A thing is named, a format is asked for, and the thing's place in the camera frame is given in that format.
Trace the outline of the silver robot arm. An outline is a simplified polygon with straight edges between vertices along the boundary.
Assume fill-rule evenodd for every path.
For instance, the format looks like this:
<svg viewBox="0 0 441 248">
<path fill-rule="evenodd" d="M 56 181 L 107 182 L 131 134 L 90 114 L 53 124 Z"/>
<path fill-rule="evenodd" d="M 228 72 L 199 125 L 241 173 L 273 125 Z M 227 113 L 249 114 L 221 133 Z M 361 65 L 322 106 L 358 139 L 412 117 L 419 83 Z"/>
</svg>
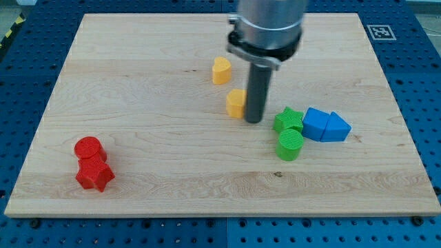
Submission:
<svg viewBox="0 0 441 248">
<path fill-rule="evenodd" d="M 229 15 L 227 51 L 250 63 L 244 118 L 263 118 L 272 72 L 298 48 L 307 0 L 242 0 Z"/>
</svg>

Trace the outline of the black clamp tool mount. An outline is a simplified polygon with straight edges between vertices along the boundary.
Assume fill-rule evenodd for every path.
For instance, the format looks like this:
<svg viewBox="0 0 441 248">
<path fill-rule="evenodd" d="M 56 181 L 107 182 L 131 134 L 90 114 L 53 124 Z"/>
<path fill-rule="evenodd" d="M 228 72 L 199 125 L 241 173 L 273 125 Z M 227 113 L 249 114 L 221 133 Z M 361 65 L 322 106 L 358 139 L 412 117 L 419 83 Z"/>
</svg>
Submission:
<svg viewBox="0 0 441 248">
<path fill-rule="evenodd" d="M 234 26 L 226 50 L 254 63 L 278 70 L 297 50 L 302 35 L 302 13 L 245 13 L 228 15 Z"/>
</svg>

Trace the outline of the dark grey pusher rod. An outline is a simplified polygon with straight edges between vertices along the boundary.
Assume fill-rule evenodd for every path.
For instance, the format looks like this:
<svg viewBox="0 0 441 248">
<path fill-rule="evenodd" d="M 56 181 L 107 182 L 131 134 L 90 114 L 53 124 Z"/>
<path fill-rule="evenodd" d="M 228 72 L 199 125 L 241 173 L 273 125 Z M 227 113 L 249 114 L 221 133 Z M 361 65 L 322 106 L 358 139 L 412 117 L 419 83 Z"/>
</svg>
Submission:
<svg viewBox="0 0 441 248">
<path fill-rule="evenodd" d="M 248 123 L 259 123 L 263 118 L 271 74 L 269 67 L 250 65 L 245 104 L 245 120 Z"/>
</svg>

